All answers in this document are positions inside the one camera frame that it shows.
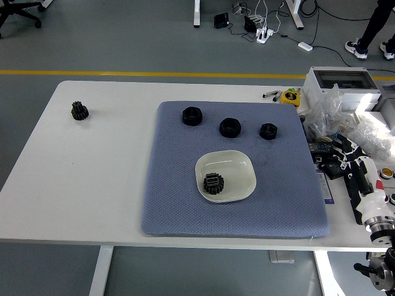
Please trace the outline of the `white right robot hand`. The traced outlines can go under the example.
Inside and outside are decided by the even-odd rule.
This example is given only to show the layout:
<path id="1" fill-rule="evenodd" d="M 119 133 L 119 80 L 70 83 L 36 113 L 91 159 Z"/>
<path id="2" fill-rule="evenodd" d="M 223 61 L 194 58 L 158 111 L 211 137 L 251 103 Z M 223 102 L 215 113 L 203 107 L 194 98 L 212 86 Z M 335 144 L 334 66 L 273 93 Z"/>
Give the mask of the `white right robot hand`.
<path id="1" fill-rule="evenodd" d="M 377 223 L 394 224 L 393 212 L 386 203 L 386 193 L 373 159 L 345 136 L 333 142 L 355 221 L 370 232 Z"/>

